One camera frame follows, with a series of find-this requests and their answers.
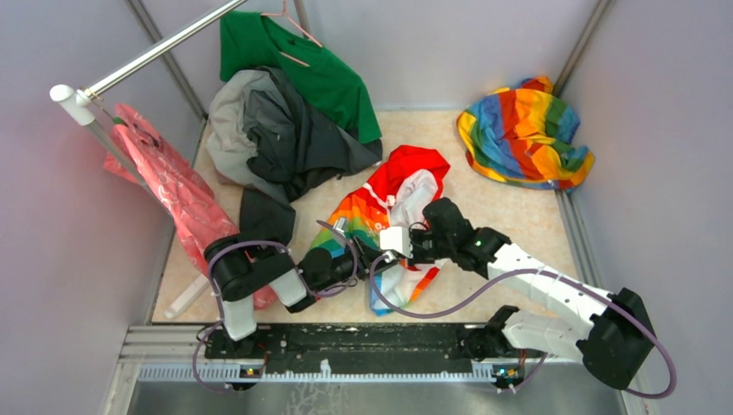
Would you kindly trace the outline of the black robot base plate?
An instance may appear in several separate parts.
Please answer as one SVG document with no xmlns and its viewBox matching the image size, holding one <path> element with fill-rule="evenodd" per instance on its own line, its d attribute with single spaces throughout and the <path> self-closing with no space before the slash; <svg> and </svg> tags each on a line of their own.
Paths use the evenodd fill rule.
<svg viewBox="0 0 733 415">
<path fill-rule="evenodd" d="M 482 323 L 265 323 L 237 342 L 216 329 L 204 347 L 209 360 L 262 361 L 268 374 L 313 374 L 322 361 L 334 374 L 459 374 L 481 361 L 541 355 L 510 346 Z"/>
</svg>

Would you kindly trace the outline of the red white cartoon jacket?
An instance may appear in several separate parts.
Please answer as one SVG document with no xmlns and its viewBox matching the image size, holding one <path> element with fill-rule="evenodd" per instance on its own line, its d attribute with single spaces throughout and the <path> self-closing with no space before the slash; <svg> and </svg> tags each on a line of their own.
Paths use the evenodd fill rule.
<svg viewBox="0 0 733 415">
<path fill-rule="evenodd" d="M 333 290 L 354 271 L 366 276 L 383 248 L 406 252 L 409 231 L 424 229 L 427 205 L 443 195 L 449 162 L 438 150 L 401 145 L 326 219 L 300 268 L 313 291 Z M 369 259 L 355 266 L 345 243 L 369 249 Z"/>
</svg>

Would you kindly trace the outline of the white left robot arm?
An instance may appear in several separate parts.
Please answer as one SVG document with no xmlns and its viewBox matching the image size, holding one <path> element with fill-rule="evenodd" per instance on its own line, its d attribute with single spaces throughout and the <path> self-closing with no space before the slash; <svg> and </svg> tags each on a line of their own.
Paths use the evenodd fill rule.
<svg viewBox="0 0 733 415">
<path fill-rule="evenodd" d="M 354 237 L 341 253 L 318 247 L 296 263 L 277 241 L 246 241 L 241 234 L 216 240 L 204 258 L 218 297 L 227 349 L 239 358 L 257 351 L 257 293 L 270 289 L 290 312 L 299 312 L 367 278 L 368 267 L 380 254 Z"/>
</svg>

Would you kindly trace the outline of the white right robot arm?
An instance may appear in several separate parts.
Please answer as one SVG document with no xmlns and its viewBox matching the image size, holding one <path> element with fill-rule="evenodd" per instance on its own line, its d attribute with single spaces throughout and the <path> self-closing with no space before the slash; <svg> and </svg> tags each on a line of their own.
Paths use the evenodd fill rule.
<svg viewBox="0 0 733 415">
<path fill-rule="evenodd" d="M 488 282 L 504 284 L 552 312 L 522 309 L 499 319 L 487 332 L 498 356 L 529 348 L 580 362 L 606 386 L 630 386 L 651 353 L 655 333 L 646 305 L 636 292 L 613 293 L 568 278 L 534 258 L 491 227 L 473 227 L 448 198 L 429 203 L 424 225 L 408 227 L 402 241 L 409 262 L 448 259 Z"/>
</svg>

